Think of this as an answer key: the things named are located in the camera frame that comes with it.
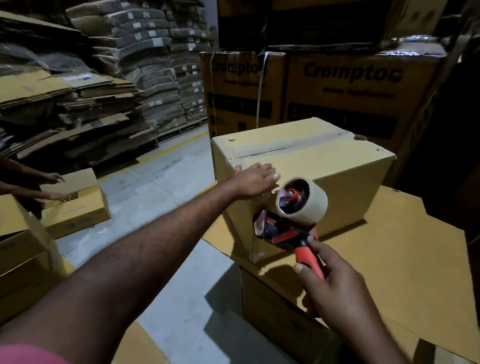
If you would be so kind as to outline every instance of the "pallet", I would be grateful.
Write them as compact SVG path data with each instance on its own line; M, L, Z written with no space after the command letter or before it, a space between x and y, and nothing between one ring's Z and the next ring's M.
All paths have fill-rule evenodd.
M157 134L157 143L162 143L167 140L170 140L178 135L182 135L188 132L191 132L192 130L200 128L202 125L205 125L208 123L208 118L204 117L201 119L198 119L196 121L191 121L186 124L183 124L181 126L177 126L176 128L167 130L162 133Z

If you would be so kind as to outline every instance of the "concrete floor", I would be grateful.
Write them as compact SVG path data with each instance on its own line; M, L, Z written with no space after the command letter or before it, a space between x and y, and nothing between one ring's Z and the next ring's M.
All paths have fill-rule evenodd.
M100 179L111 220L57 240L75 267L215 181L206 125L138 160ZM242 318L239 270L203 240L138 320L172 364L295 363ZM438 350L436 363L468 362Z

